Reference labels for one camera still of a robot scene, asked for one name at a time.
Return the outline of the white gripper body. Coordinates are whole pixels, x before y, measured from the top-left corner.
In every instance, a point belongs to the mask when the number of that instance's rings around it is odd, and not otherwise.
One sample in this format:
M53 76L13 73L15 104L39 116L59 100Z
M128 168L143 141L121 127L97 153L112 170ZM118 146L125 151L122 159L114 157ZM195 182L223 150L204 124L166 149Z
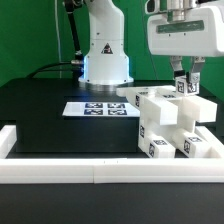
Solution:
M181 22L168 22L166 14L153 15L147 35L153 55L224 56L224 4L190 9Z

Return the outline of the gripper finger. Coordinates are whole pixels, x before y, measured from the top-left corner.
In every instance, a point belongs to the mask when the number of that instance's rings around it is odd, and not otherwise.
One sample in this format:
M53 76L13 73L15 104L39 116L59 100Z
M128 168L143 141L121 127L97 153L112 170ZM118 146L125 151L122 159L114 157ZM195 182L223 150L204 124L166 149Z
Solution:
M205 58L203 56L194 56L191 58L191 68L188 75L188 81L190 83L200 82L200 73L205 64Z
M181 56L171 56L170 65L173 69L174 78L184 75L184 69L182 67L182 57Z

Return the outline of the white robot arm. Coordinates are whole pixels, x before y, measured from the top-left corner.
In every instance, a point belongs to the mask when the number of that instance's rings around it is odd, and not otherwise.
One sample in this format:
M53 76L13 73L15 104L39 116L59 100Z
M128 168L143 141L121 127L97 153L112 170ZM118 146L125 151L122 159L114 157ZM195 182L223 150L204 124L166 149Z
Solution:
M93 87L131 83L124 53L124 14L112 0L83 0L90 19L90 50L80 82ZM224 0L147 0L147 42L170 58L182 92L198 91L207 57L224 56Z

